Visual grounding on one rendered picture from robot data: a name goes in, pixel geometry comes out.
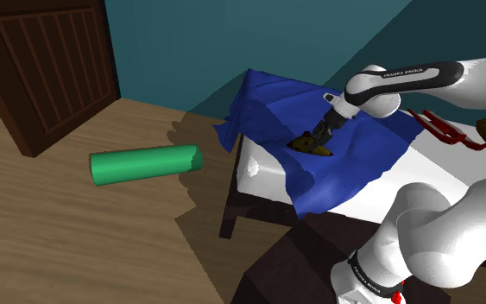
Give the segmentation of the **green cylinder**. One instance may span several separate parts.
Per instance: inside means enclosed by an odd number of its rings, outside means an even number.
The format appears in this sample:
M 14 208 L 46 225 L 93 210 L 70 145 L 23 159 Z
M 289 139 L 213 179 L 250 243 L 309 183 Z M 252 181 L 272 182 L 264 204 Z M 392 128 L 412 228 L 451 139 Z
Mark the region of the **green cylinder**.
M 197 145 L 174 145 L 94 153 L 89 165 L 94 184 L 105 186 L 197 171 L 203 156 Z

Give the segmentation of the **yellow brown toy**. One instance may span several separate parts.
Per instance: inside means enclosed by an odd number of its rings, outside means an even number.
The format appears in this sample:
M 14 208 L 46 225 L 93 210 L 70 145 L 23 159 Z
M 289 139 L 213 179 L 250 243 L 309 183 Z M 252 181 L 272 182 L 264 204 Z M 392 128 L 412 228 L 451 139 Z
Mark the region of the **yellow brown toy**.
M 309 155 L 332 156 L 332 152 L 327 148 L 315 145 L 315 140 L 309 131 L 304 131 L 301 136 L 290 141 L 287 146 L 290 149 Z

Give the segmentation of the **dark brown panelled door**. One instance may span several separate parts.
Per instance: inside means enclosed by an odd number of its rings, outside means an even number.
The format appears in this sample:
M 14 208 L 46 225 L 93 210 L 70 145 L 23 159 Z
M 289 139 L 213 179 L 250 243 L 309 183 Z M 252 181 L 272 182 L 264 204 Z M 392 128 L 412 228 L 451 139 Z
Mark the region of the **dark brown panelled door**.
M 120 97 L 105 0 L 0 0 L 0 118 L 22 155 Z

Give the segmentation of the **red frame object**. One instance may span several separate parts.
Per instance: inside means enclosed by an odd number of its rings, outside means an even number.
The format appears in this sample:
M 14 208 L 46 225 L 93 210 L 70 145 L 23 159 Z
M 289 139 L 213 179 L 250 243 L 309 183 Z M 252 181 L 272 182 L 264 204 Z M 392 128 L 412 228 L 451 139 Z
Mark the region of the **red frame object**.
M 423 126 L 442 143 L 449 145 L 462 143 L 466 148 L 475 151 L 486 149 L 486 142 L 479 143 L 473 141 L 462 130 L 448 123 L 432 111 L 423 110 L 421 115 L 417 114 L 411 109 L 407 109 L 407 112 L 415 119 L 417 123 Z

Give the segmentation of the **dark robot stand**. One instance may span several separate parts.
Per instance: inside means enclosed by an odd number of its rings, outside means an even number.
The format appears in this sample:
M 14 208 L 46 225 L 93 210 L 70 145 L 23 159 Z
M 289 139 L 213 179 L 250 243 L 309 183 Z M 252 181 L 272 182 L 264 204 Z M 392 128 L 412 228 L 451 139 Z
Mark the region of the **dark robot stand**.
M 331 212 L 306 215 L 244 272 L 230 304 L 337 304 L 331 268 L 377 228 Z

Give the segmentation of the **blue blanket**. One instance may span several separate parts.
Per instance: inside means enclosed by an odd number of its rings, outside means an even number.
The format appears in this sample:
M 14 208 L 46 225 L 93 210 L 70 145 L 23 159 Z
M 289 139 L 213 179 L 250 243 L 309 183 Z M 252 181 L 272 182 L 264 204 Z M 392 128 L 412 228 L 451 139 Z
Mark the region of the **blue blanket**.
M 383 119 L 360 112 L 334 130 L 325 145 L 331 155 L 290 149 L 291 140 L 311 130 L 331 109 L 326 93 L 323 86 L 250 69 L 229 116 L 215 127 L 227 151 L 243 135 L 280 163 L 283 172 L 276 175 L 256 156 L 252 161 L 256 174 L 244 170 L 239 176 L 261 197 L 278 200 L 285 193 L 300 217 L 326 212 L 353 198 L 390 170 L 423 130 L 401 111 Z

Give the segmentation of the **white bed with dark frame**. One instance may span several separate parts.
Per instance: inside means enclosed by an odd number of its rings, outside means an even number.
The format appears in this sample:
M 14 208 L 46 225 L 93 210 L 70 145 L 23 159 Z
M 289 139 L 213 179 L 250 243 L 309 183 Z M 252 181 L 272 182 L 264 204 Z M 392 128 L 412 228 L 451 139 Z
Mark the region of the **white bed with dark frame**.
M 410 182 L 435 186 L 456 203 L 468 186 L 486 178 L 486 149 L 447 146 L 423 131 L 397 163 L 353 199 L 321 216 L 310 216 L 295 240 L 321 236 L 329 248 L 349 255 L 376 231 L 400 187 Z M 241 137 L 219 235 L 229 239 L 237 218 L 296 226 L 298 217 L 285 190 L 280 163 L 264 148 Z

